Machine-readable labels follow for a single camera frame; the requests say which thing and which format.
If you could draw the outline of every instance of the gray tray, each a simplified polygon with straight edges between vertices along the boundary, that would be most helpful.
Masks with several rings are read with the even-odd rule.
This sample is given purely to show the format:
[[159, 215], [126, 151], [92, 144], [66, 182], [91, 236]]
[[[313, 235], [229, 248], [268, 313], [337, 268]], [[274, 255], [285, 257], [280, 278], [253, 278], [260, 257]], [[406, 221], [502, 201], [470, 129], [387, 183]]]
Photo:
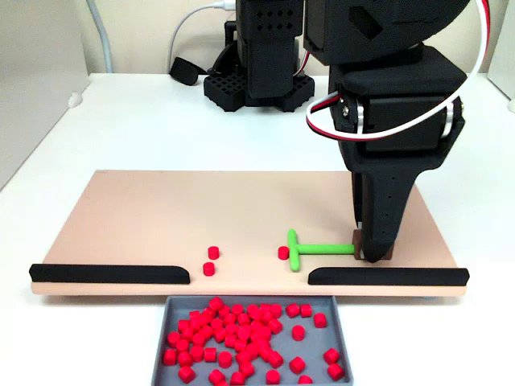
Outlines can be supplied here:
[[[329, 386], [333, 384], [352, 385], [352, 373], [348, 361], [347, 350], [345, 349], [344, 336], [340, 326], [340, 318], [336, 308], [334, 297], [291, 297], [291, 296], [220, 296], [225, 304], [232, 306], [240, 303], [247, 306], [251, 303], [278, 303], [283, 306], [282, 317], [279, 319], [284, 326], [284, 330], [278, 335], [272, 335], [272, 348], [277, 350], [284, 358], [284, 364], [277, 370], [281, 373], [281, 384], [297, 384], [301, 375], [308, 375], [313, 379], [313, 384], [319, 386]], [[202, 311], [208, 306], [209, 300], [213, 296], [170, 296], [167, 299], [166, 309], [163, 318], [163, 327], [159, 337], [159, 347], [155, 359], [154, 376], [152, 384], [154, 386], [181, 385], [183, 381], [178, 377], [179, 365], [164, 366], [163, 353], [168, 348], [167, 335], [171, 331], [177, 330], [177, 322], [180, 319], [189, 318], [189, 312], [193, 310]], [[313, 314], [322, 312], [328, 319], [326, 328], [315, 328], [313, 318], [289, 318], [284, 311], [284, 307], [291, 303], [311, 304]], [[291, 338], [291, 328], [301, 325], [306, 329], [306, 337], [301, 342], [296, 342]], [[210, 339], [206, 347], [216, 347], [217, 352], [229, 351], [233, 355], [233, 349], [226, 348], [223, 344], [216, 343]], [[334, 382], [328, 375], [328, 365], [323, 360], [323, 353], [329, 348], [334, 347], [341, 355], [340, 366], [345, 370], [345, 377]], [[306, 362], [306, 369], [300, 374], [295, 375], [289, 368], [289, 362], [296, 356], [301, 356]], [[272, 367], [261, 358], [253, 361], [255, 374], [245, 382], [247, 385], [265, 385], [266, 372]], [[199, 362], [194, 363], [192, 369], [196, 373], [196, 378], [190, 383], [191, 386], [210, 385], [208, 376], [212, 370], [219, 368], [225, 375], [229, 384], [231, 375], [238, 371], [238, 365], [233, 357], [233, 365], [230, 368], [222, 369], [218, 363]]]

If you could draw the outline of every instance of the black bar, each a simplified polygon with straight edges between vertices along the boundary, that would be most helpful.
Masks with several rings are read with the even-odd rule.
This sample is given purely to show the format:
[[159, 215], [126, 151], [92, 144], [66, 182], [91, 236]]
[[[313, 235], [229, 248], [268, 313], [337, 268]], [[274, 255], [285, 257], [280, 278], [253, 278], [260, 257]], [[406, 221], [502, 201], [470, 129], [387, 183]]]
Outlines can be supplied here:
[[309, 274], [310, 285], [465, 286], [465, 268], [341, 268], [323, 267]]
[[174, 265], [33, 264], [33, 282], [190, 284], [189, 272]]

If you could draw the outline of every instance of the green t-shaped object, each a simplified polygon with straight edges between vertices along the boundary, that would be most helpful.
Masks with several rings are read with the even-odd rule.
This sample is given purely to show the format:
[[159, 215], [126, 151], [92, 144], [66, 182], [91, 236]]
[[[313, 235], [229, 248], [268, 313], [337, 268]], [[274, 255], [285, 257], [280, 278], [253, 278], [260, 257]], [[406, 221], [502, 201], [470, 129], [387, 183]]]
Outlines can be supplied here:
[[288, 248], [290, 249], [290, 268], [297, 272], [300, 269], [299, 255], [353, 255], [352, 244], [299, 244], [297, 232], [288, 231]]

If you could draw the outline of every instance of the wooden board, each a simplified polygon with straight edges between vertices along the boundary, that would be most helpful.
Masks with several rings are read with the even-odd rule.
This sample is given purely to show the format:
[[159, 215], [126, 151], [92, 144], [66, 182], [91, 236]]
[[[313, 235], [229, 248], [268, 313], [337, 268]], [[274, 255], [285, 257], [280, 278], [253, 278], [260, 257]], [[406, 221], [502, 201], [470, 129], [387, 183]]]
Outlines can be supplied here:
[[[308, 285], [323, 266], [456, 268], [414, 188], [393, 258], [301, 256], [290, 271], [277, 257], [294, 228], [303, 244], [349, 244], [355, 229], [346, 172], [99, 170], [44, 259], [48, 264], [180, 265], [189, 285], [34, 282], [35, 294], [284, 294], [459, 296], [465, 286]], [[205, 277], [210, 245], [216, 274]]]

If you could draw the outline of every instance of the white table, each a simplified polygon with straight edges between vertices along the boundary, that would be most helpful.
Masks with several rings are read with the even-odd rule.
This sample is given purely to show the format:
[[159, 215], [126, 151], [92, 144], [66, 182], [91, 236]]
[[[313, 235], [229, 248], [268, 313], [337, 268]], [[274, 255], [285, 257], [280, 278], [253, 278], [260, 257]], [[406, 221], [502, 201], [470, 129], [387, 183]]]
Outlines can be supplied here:
[[[321, 97], [327, 79], [315, 82]], [[341, 298], [356, 386], [513, 380], [515, 115], [484, 77], [463, 101], [464, 131], [417, 184], [470, 271], [468, 294]], [[304, 109], [224, 113], [200, 85], [91, 75], [82, 105], [0, 192], [0, 384], [149, 384], [165, 298], [38, 297], [31, 263], [43, 260], [96, 169], [344, 170], [336, 143], [306, 127]]]

